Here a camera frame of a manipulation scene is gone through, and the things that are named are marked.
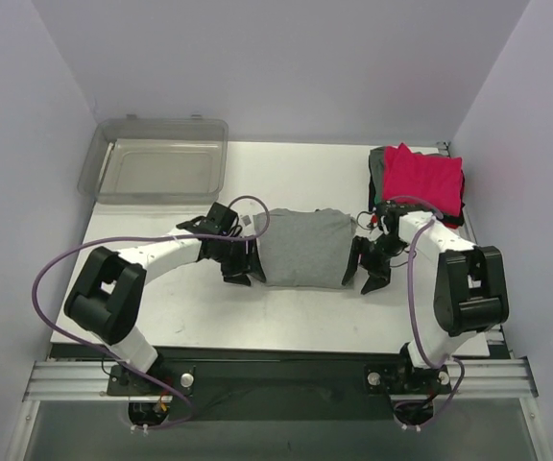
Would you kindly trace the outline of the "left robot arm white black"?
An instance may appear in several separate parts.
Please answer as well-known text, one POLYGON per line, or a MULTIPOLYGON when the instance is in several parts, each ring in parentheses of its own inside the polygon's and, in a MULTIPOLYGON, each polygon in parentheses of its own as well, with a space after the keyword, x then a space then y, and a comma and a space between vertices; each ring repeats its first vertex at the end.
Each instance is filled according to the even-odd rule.
POLYGON ((144 287, 204 259, 220 264, 227 283, 249 286, 251 279, 266 280, 255 240, 170 233, 143 246, 120 251, 100 246, 91 251, 67 296, 64 313, 133 366, 130 385, 150 396, 161 388, 164 373, 155 365, 156 349, 136 326, 144 287))

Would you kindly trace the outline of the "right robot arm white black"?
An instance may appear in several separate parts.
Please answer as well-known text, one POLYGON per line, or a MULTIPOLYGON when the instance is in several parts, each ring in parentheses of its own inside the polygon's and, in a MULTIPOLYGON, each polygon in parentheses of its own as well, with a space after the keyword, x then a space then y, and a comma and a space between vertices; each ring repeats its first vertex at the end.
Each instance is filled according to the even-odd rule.
POLYGON ((388 202, 377 210, 380 235, 353 238, 342 285, 359 268, 368 278, 362 294, 387 287, 392 260, 406 254, 406 287, 412 340, 408 359, 395 367, 406 392, 418 391, 469 339, 506 322, 509 302, 501 252, 479 246, 444 225, 437 211, 388 202))

